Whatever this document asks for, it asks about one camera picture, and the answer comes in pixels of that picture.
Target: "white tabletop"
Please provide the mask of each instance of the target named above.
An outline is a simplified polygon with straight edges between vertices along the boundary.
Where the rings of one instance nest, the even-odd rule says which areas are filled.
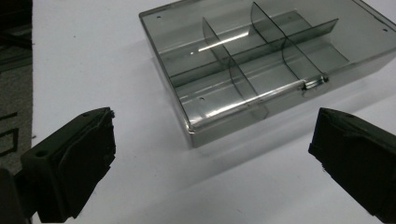
[[[322,106],[396,133],[396,60],[192,149],[138,19],[170,2],[34,3],[34,145],[83,112],[110,106],[116,113],[117,158],[67,223],[380,223],[307,150]],[[395,0],[367,2],[396,21]]]

